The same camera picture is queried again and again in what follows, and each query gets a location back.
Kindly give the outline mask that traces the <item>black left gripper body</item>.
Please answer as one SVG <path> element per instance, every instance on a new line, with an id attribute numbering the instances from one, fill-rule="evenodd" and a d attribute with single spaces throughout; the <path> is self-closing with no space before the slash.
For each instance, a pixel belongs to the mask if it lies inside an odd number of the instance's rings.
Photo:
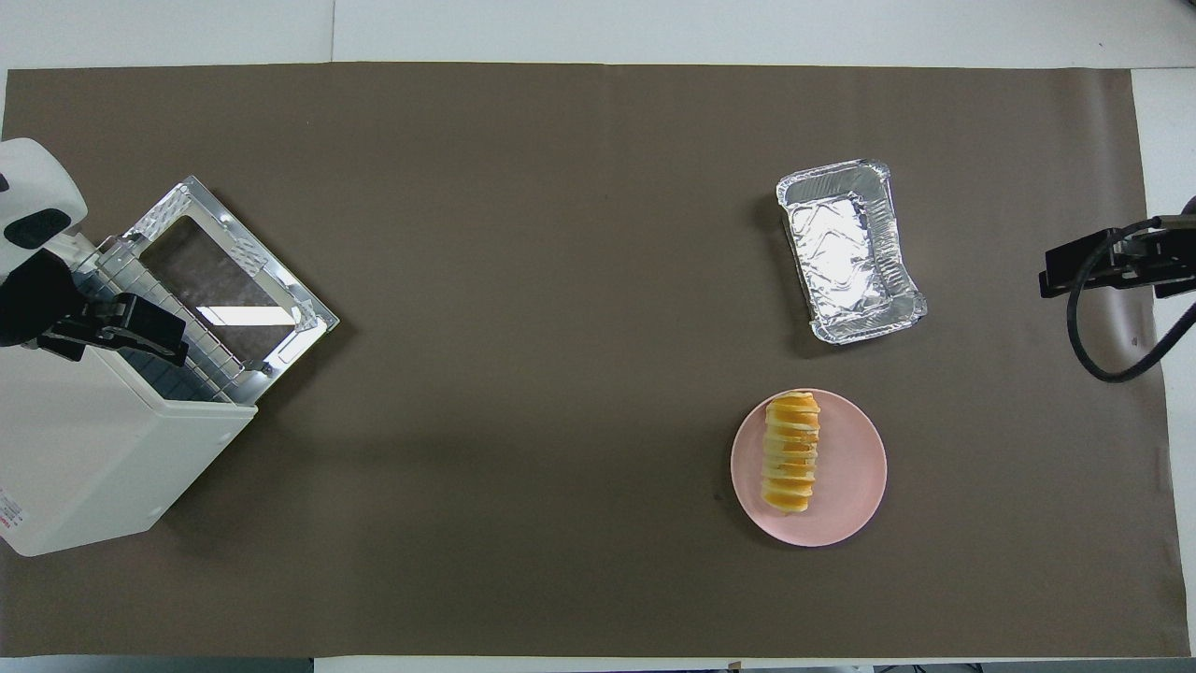
<path id="1" fill-rule="evenodd" d="M 37 339 L 86 306 L 87 296 L 65 261 L 50 251 L 35 252 L 1 285 L 1 345 L 14 348 Z"/>

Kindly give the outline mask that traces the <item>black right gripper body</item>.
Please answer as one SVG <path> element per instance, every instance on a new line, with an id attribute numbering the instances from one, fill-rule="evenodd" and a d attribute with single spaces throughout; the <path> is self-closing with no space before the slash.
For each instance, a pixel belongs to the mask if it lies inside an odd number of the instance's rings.
<path id="1" fill-rule="evenodd" d="M 1135 235 L 1139 279 L 1195 279 L 1195 230 L 1163 227 Z"/>

